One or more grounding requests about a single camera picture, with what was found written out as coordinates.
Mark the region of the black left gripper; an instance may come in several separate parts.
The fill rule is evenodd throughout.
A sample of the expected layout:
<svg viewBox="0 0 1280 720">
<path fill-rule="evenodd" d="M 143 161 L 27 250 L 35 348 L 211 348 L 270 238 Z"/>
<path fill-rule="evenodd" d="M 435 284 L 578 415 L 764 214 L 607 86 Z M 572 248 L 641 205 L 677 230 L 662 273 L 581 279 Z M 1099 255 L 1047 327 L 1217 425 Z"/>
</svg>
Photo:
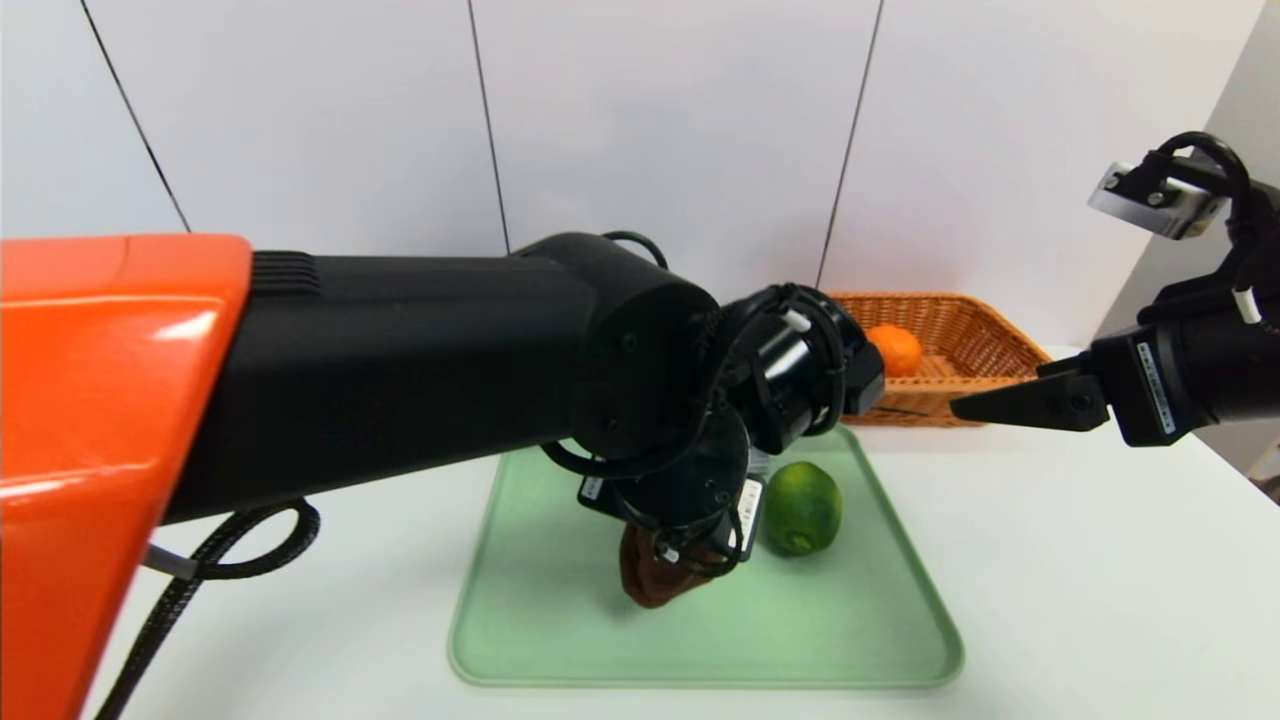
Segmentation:
<svg viewBox="0 0 1280 720">
<path fill-rule="evenodd" d="M 577 502 L 648 530 L 657 557 L 669 562 L 691 561 L 696 551 L 739 562 L 751 557 L 758 537 L 759 507 L 765 493 L 762 477 L 745 477 L 731 505 L 714 498 L 707 515 L 687 520 L 659 519 L 634 507 L 623 498 L 620 486 L 618 480 L 585 477 L 579 486 Z"/>
</svg>

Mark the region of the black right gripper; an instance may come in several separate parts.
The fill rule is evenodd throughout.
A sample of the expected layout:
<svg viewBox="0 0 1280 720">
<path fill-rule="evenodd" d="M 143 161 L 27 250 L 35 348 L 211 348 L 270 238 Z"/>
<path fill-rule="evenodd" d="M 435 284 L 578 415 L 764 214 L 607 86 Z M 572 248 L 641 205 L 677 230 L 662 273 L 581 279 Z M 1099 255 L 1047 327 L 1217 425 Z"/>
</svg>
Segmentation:
<svg viewBox="0 0 1280 720">
<path fill-rule="evenodd" d="M 1277 418 L 1279 338 L 1222 310 L 1105 336 L 1091 351 L 1038 365 L 1036 375 L 955 398 L 951 414 L 1088 432 L 1110 421 L 1110 406 L 1126 445 L 1170 446 L 1199 428 Z"/>
</svg>

